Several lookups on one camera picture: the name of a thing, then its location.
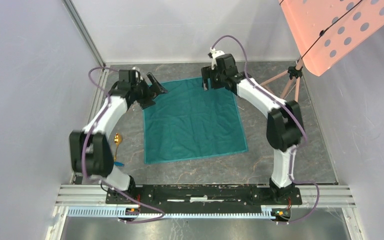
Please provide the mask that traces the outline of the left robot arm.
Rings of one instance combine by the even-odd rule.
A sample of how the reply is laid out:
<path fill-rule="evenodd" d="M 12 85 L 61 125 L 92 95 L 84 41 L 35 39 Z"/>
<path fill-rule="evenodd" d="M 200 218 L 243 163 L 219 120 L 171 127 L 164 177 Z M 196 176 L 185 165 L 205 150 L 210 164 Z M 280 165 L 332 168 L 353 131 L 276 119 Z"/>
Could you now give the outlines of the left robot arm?
<path fill-rule="evenodd" d="M 168 93 L 155 76 L 148 72 L 146 82 L 138 68 L 121 69 L 118 80 L 105 91 L 103 106 L 81 130 L 69 135 L 72 170 L 83 175 L 85 182 L 100 181 L 118 190 L 118 197 L 125 204 L 137 198 L 134 178 L 114 164 L 110 134 L 119 119 L 138 103 L 142 109 L 155 105 L 154 99 Z"/>

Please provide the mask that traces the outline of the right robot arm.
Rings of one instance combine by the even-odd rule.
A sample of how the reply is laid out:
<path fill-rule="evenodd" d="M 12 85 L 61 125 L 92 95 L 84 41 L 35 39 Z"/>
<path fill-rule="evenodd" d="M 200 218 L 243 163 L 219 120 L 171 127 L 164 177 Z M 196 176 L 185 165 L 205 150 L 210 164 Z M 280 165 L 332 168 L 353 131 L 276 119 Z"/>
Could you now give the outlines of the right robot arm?
<path fill-rule="evenodd" d="M 305 137 L 299 104 L 275 96 L 244 71 L 239 71 L 230 53 L 211 50 L 209 66 L 201 69 L 202 87 L 225 88 L 248 101 L 266 117 L 266 139 L 274 151 L 273 172 L 269 179 L 269 199 L 282 204 L 294 188 L 297 148 Z"/>

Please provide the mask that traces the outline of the teal cloth napkin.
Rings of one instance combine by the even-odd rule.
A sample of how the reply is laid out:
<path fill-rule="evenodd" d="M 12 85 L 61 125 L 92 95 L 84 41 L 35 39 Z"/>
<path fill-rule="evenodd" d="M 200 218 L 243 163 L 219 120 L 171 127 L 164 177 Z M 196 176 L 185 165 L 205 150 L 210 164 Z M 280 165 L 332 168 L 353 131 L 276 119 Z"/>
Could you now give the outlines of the teal cloth napkin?
<path fill-rule="evenodd" d="M 248 151 L 235 95 L 203 90 L 200 77 L 162 83 L 166 94 L 143 110 L 144 163 L 221 157 Z"/>

